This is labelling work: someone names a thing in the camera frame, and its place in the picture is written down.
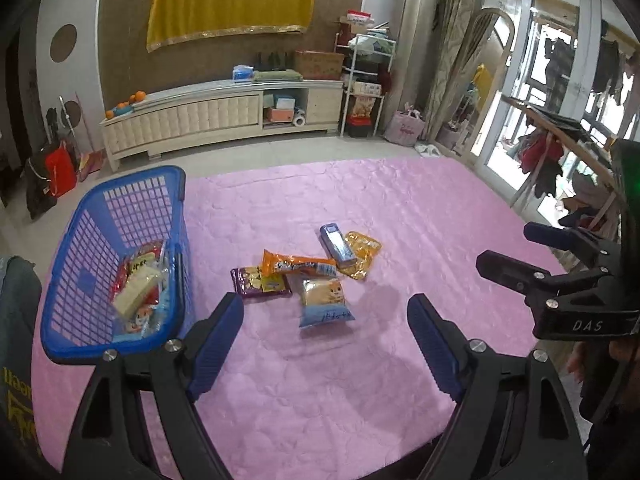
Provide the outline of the person's right hand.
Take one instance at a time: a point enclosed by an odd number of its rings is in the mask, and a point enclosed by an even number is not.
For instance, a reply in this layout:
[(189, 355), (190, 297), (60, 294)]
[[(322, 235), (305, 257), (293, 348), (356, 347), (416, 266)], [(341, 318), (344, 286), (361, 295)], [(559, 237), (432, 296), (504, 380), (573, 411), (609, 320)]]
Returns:
[(593, 350), (593, 344), (588, 341), (578, 342), (574, 345), (572, 353), (568, 358), (567, 373), (574, 376), (576, 382), (582, 384), (585, 381), (587, 361)]

